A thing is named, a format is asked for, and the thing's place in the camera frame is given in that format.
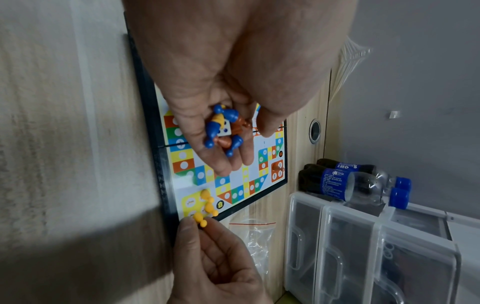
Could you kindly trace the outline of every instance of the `blue game piece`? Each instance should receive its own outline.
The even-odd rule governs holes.
[[[214,143],[213,140],[211,140],[211,139],[205,140],[205,147],[207,147],[207,149],[213,148],[214,145],[215,145],[215,143]]]
[[[225,117],[226,120],[230,121],[231,123],[234,123],[239,118],[239,112],[235,109],[224,109],[223,116]]]
[[[244,143],[244,140],[240,137],[240,135],[233,135],[231,137],[231,146],[230,149],[225,151],[225,155],[227,157],[232,157],[234,155],[234,150],[240,147]]]
[[[220,131],[220,124],[215,121],[210,121],[205,125],[205,132],[208,138],[213,139]]]
[[[213,111],[215,112],[215,114],[221,114],[224,112],[224,109],[220,104],[216,104],[213,106]]]

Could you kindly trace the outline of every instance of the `plastic bottle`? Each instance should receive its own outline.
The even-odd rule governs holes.
[[[409,178],[399,177],[399,176],[391,176],[385,171],[377,168],[375,165],[356,165],[356,164],[349,164],[349,163],[342,163],[336,160],[328,159],[328,158],[321,158],[316,161],[317,165],[323,166],[325,168],[330,169],[338,169],[343,171],[351,171],[351,172],[364,172],[371,174],[378,178],[385,188],[399,188],[406,191],[410,191],[412,189],[412,181]]]
[[[406,209],[409,192],[385,188],[380,179],[364,172],[350,172],[308,164],[298,173],[301,191],[331,196],[345,202],[380,205]]]

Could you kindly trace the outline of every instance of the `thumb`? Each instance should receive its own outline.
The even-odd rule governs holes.
[[[178,226],[173,247],[173,288],[197,285],[202,271],[199,229],[194,219],[188,216]]]
[[[276,114],[267,109],[266,107],[260,107],[258,116],[256,117],[256,126],[258,131],[263,137],[271,136],[278,127],[282,124],[282,121],[287,118],[288,115]]]

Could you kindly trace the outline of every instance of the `bottle label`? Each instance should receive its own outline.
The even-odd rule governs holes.
[[[338,163],[335,169],[350,171],[350,172],[357,172],[360,169],[360,166],[355,164],[349,164],[349,163]]]
[[[349,179],[349,172],[335,169],[325,169],[321,176],[321,193],[341,200],[345,200],[345,189]]]

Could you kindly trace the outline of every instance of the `red zip strip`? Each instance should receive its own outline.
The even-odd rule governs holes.
[[[268,224],[236,224],[236,223],[233,223],[233,224],[229,224],[229,225],[240,225],[240,226],[268,226],[268,225],[273,225],[273,224],[276,224],[277,222],[274,222],[274,223],[268,223]]]

